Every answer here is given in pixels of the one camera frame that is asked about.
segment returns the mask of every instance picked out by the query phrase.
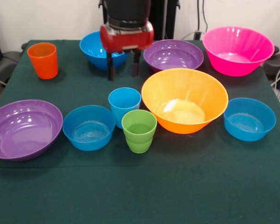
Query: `orange bowl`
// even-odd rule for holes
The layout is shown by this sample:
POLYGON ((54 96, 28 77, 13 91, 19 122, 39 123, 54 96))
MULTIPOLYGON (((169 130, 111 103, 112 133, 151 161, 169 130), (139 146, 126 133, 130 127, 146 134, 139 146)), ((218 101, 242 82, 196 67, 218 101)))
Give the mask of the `orange bowl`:
POLYGON ((160 125, 178 134, 199 131, 228 105, 224 86, 213 76, 193 69, 155 73, 143 84, 141 94, 160 125))

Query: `cup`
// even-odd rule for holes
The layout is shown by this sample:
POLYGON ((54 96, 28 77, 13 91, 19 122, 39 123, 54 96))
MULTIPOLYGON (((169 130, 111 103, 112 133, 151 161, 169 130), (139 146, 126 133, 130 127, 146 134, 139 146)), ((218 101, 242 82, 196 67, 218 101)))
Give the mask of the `cup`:
POLYGON ((41 79, 51 79, 58 74, 57 50, 52 43, 37 43, 28 48, 27 54, 41 79))
POLYGON ((123 87, 113 90, 108 99, 116 119, 116 126, 122 129, 123 116, 129 111, 139 109, 141 94, 133 88, 123 87))
POLYGON ((130 150, 144 153, 153 141, 157 119, 151 112, 133 110, 123 117, 122 126, 130 150))

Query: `purple bowl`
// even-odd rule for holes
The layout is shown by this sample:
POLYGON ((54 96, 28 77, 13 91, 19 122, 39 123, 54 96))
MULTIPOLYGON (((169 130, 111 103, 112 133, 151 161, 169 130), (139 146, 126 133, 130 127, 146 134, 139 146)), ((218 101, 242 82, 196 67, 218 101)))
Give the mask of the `purple bowl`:
POLYGON ((61 131, 63 118, 53 104, 22 100, 0 108, 0 159, 24 161, 45 152, 61 131))
POLYGON ((203 59, 203 52, 196 45, 179 40, 156 41, 144 51, 144 60, 155 72, 176 68, 196 69, 203 59))

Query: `blue cup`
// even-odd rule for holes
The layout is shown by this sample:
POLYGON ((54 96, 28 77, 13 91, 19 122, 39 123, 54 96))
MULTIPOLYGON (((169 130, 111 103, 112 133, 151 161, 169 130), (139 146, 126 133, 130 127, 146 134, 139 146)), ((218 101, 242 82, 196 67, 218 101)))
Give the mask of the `blue cup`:
POLYGON ((266 104, 251 98, 229 101, 224 112, 224 126, 229 134, 242 141, 258 141, 275 126, 276 116, 266 104))
POLYGON ((108 109, 88 105, 71 111, 63 121, 63 133, 71 144, 83 151, 98 150, 111 140, 114 115, 108 109))
POLYGON ((123 116, 129 111, 139 109, 141 94, 133 88, 123 87, 113 90, 108 99, 116 119, 116 126, 122 129, 123 116))

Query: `green cloth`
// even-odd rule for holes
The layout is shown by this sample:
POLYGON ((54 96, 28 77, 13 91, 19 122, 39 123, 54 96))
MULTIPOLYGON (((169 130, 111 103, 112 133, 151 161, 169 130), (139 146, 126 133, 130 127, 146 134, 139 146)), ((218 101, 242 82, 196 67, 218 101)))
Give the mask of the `green cloth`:
MULTIPOLYGON (((63 116, 83 105, 109 108, 112 90, 140 91, 151 75, 142 59, 140 75, 131 77, 130 56, 111 82, 88 63, 79 41, 52 43, 58 76, 38 79, 24 53, 0 106, 42 99, 63 116)), ((224 76, 211 67, 202 43, 193 43, 205 56, 199 69, 222 82, 230 99, 251 97, 274 110, 277 125, 264 139, 231 137, 222 116, 188 135, 158 125, 144 154, 132 153, 118 128, 96 152, 75 149, 60 133, 38 158, 0 161, 0 224, 280 224, 280 103, 260 67, 246 77, 224 76)))

